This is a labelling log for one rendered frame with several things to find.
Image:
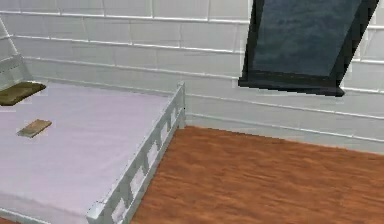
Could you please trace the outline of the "small tan book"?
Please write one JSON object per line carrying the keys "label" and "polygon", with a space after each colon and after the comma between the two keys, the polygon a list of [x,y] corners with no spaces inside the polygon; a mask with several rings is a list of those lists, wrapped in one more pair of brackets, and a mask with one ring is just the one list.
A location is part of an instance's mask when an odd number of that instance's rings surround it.
{"label": "small tan book", "polygon": [[51,121],[36,119],[17,132],[18,136],[34,138],[52,124]]}

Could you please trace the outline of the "olive green pillow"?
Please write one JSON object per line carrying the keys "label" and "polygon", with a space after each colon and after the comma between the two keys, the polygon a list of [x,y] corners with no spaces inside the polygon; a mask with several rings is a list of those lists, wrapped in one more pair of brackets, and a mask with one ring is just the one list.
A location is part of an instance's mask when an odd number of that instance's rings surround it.
{"label": "olive green pillow", "polygon": [[41,83],[20,82],[0,91],[0,106],[13,106],[45,88],[46,86]]}

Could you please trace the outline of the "black framed window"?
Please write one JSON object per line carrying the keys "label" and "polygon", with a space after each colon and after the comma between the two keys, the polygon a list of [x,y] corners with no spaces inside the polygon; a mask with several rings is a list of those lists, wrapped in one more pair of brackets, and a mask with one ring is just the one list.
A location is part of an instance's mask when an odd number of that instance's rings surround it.
{"label": "black framed window", "polygon": [[341,97],[380,0],[253,0],[240,87]]}

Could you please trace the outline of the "white framed bed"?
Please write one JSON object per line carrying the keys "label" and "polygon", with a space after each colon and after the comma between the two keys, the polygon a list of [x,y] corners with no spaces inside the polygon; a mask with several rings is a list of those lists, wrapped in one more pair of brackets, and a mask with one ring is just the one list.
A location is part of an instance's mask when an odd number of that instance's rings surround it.
{"label": "white framed bed", "polygon": [[[46,86],[0,106],[0,219],[131,224],[170,141],[185,125],[185,85],[169,97],[35,80],[0,20],[0,91]],[[52,124],[34,138],[17,132]]]}

